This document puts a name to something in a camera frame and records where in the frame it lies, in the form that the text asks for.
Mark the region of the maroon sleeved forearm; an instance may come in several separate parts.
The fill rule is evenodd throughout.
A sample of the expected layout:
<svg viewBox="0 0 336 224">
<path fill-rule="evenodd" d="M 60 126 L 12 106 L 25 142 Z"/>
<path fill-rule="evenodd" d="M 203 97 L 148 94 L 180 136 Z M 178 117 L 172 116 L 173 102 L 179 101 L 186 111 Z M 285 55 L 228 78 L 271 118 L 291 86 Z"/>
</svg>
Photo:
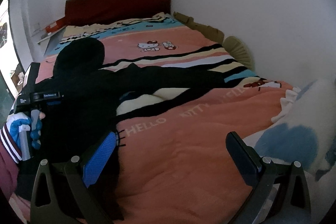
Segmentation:
<svg viewBox="0 0 336 224">
<path fill-rule="evenodd" d="M 10 135 L 7 124 L 1 128 L 1 191 L 9 200 L 17 188 L 18 167 L 22 153 Z"/>
</svg>

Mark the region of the blue white gloved hand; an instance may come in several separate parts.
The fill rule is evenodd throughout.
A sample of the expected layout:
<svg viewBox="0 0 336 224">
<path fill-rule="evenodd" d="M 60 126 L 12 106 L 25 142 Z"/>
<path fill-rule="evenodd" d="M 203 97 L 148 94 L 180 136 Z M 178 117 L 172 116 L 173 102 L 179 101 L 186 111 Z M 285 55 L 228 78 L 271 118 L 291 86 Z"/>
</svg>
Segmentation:
<svg viewBox="0 0 336 224">
<path fill-rule="evenodd" d="M 24 113 L 10 114 L 1 129 L 1 141 L 15 163 L 33 156 L 33 150 L 41 147 L 42 119 L 45 114 L 32 111 L 30 118 Z"/>
</svg>

